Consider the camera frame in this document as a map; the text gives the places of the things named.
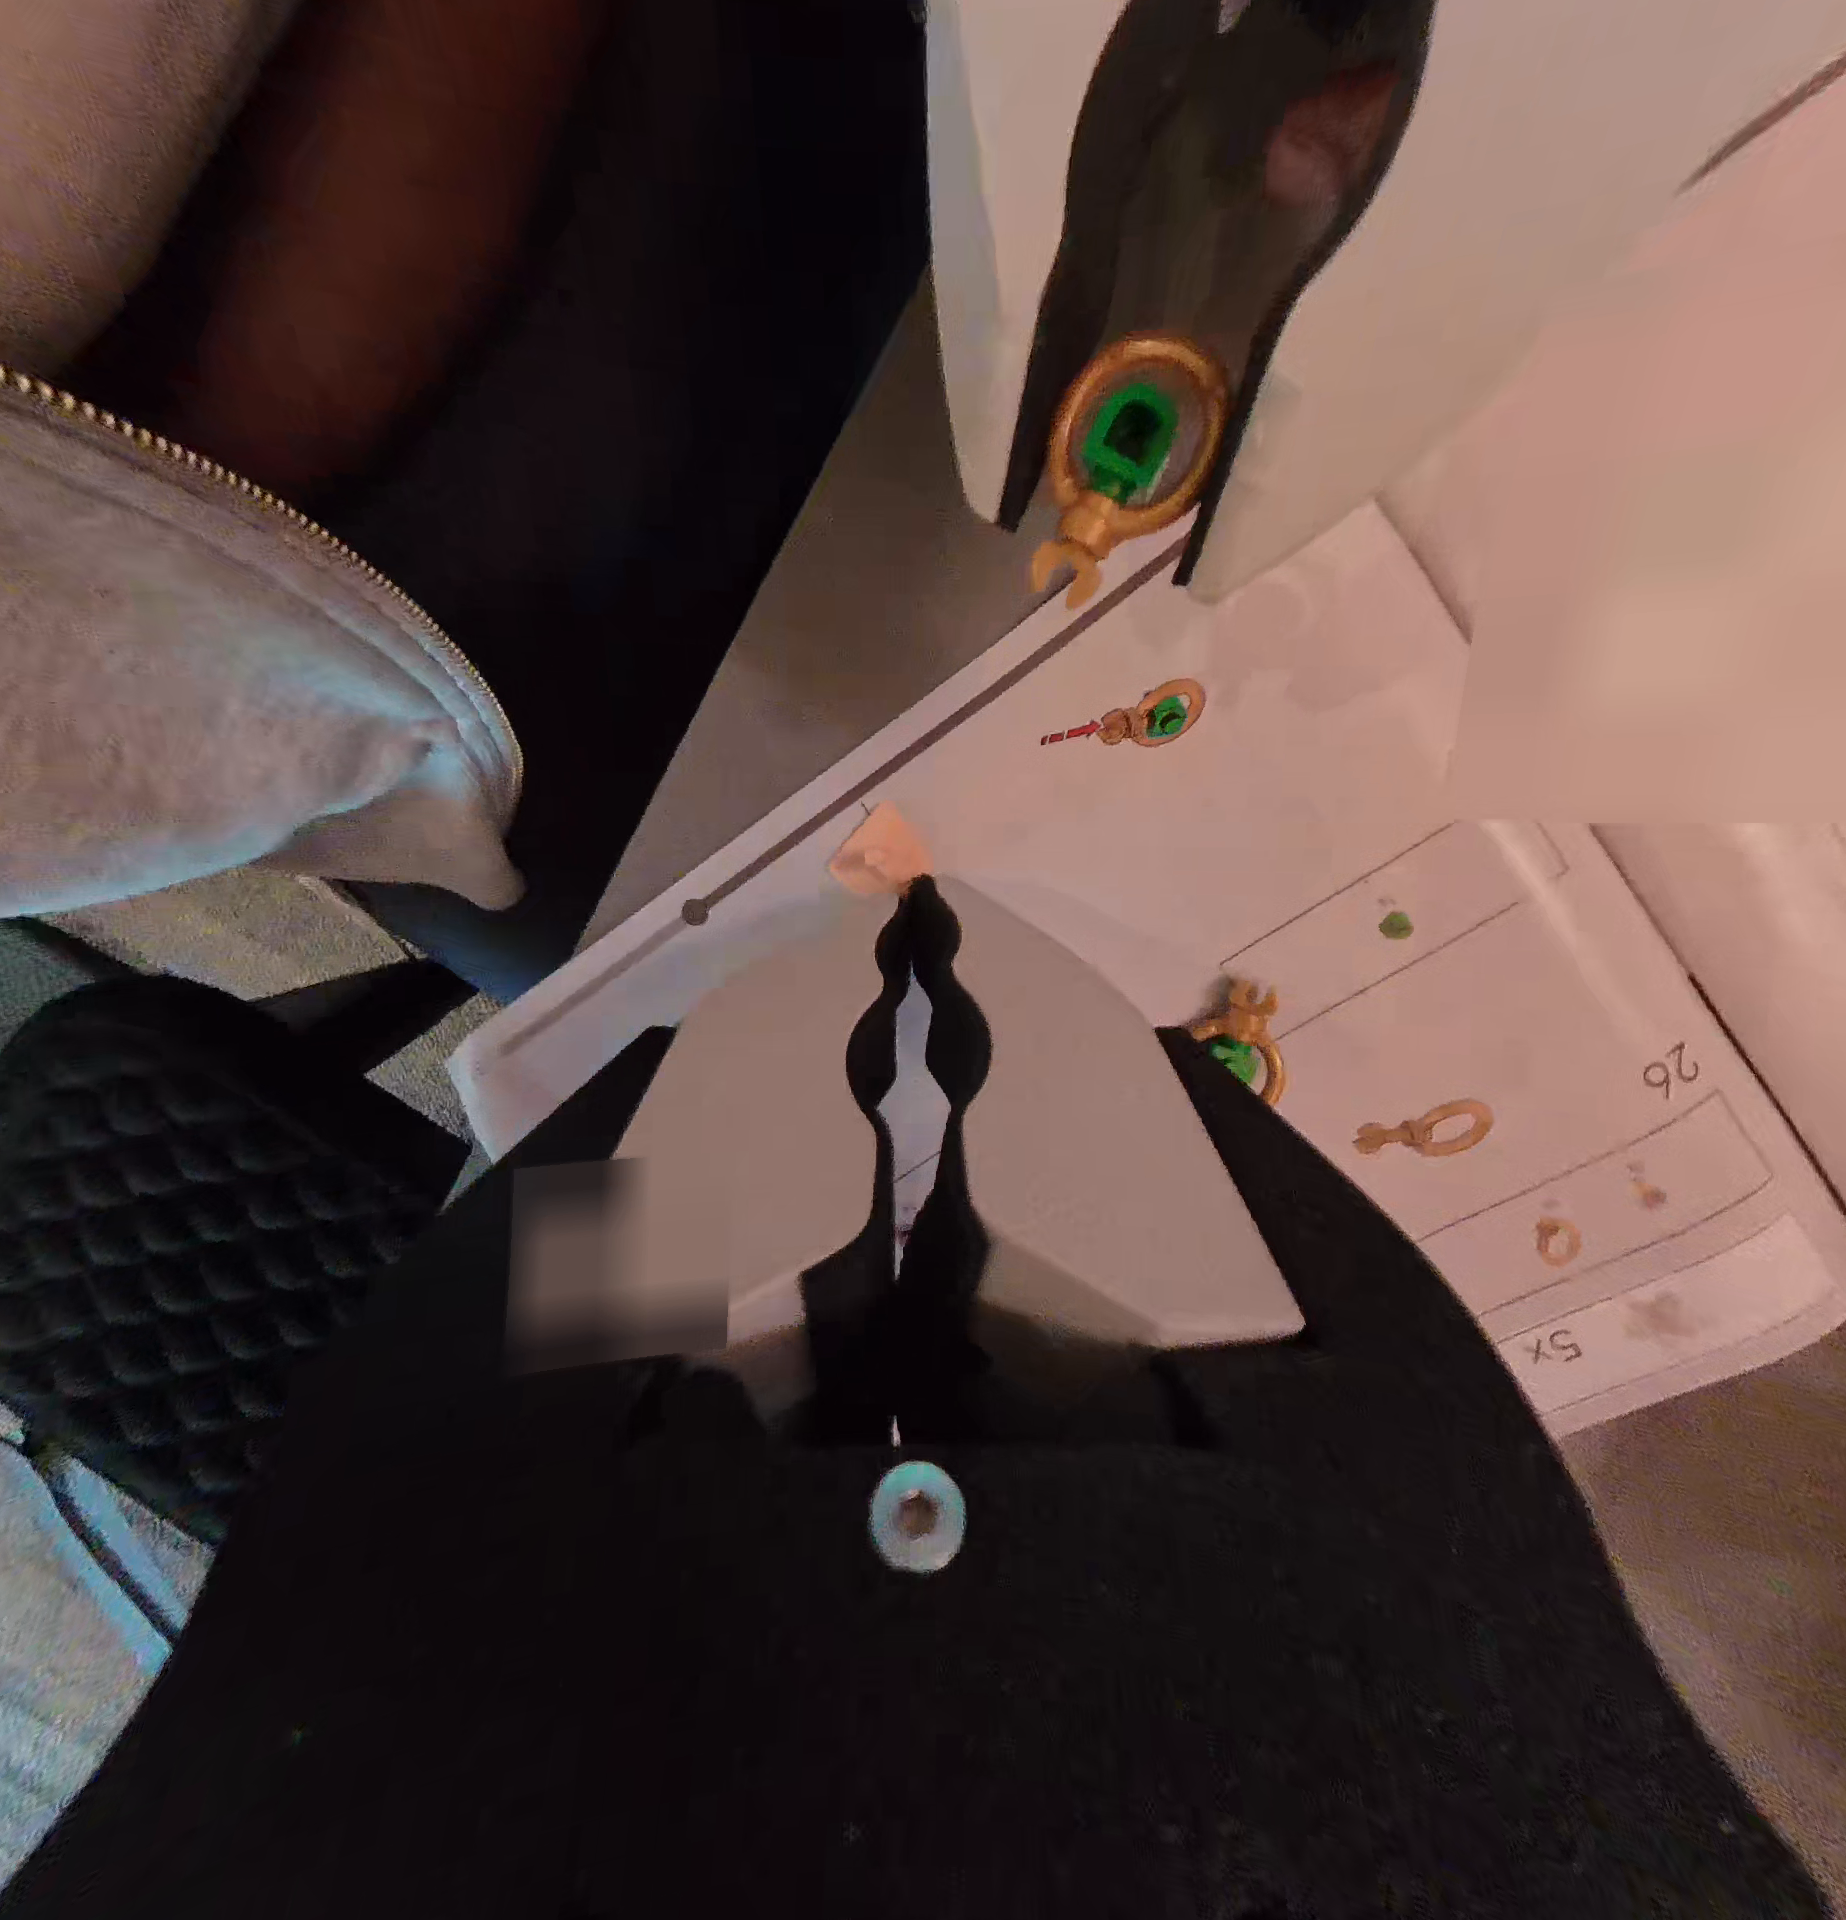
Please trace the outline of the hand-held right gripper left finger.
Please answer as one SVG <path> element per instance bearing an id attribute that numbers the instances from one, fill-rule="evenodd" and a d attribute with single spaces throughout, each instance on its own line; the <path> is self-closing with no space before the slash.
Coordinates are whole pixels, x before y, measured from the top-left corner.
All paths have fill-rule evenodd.
<path id="1" fill-rule="evenodd" d="M 801 1277 L 876 1214 L 849 1040 L 901 894 L 769 912 L 705 974 L 541 1036 L 518 1135 L 518 1356 L 738 1356 L 792 1340 Z"/>

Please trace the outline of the person's legs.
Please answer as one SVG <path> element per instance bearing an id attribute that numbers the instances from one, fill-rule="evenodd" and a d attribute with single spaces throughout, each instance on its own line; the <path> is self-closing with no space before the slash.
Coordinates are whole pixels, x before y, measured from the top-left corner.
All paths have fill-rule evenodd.
<path id="1" fill-rule="evenodd" d="M 499 1000 L 577 948 L 913 293 L 899 2 L 284 5 L 90 394 L 307 510 L 526 757 L 484 912 L 353 882 Z"/>

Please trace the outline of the pink petal piece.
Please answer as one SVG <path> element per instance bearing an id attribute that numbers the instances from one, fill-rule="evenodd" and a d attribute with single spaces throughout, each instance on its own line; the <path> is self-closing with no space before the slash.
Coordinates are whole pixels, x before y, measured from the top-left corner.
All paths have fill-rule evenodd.
<path id="1" fill-rule="evenodd" d="M 827 861 L 829 879 L 858 900 L 899 900 L 935 872 L 921 831 L 888 802 L 872 805 Z"/>

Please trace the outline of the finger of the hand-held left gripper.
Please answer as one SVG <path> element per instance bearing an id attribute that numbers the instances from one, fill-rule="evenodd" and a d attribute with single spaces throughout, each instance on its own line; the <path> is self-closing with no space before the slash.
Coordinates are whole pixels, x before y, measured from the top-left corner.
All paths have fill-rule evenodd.
<path id="1" fill-rule="evenodd" d="M 1059 400 L 1127 309 L 1129 203 L 1165 104 L 1165 6 L 925 6 L 939 367 L 960 489 L 1014 532 Z"/>
<path id="2" fill-rule="evenodd" d="M 1295 299 L 1179 581 L 1214 605 L 1401 481 L 1841 54 L 1846 2 L 1436 5 L 1390 168 Z"/>

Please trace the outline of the instruction booklet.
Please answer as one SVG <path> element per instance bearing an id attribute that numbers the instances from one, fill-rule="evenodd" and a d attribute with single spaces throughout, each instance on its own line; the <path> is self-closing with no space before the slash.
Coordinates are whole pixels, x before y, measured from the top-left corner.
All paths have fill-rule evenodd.
<path id="1" fill-rule="evenodd" d="M 1149 1023 L 1254 991 L 1281 1115 L 1453 1286 L 1563 1434 L 1846 1323 L 1846 1216 L 1582 826 L 1441 798 L 1467 646 L 1356 510 L 1204 608 L 1162 539 L 1093 615 L 1046 607 L 491 1017 L 449 1070 L 481 1146 L 553 1107 L 541 1036 L 683 1009 L 894 804 Z"/>

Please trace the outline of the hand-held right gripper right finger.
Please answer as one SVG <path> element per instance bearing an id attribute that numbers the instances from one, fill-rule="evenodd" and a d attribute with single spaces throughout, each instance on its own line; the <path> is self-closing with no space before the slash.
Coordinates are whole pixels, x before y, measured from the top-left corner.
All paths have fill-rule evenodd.
<path id="1" fill-rule="evenodd" d="M 960 1116 L 984 1306 L 1165 1350 L 1298 1336 L 1304 1314 L 1152 1023 L 982 889 L 936 889 L 991 1040 Z"/>

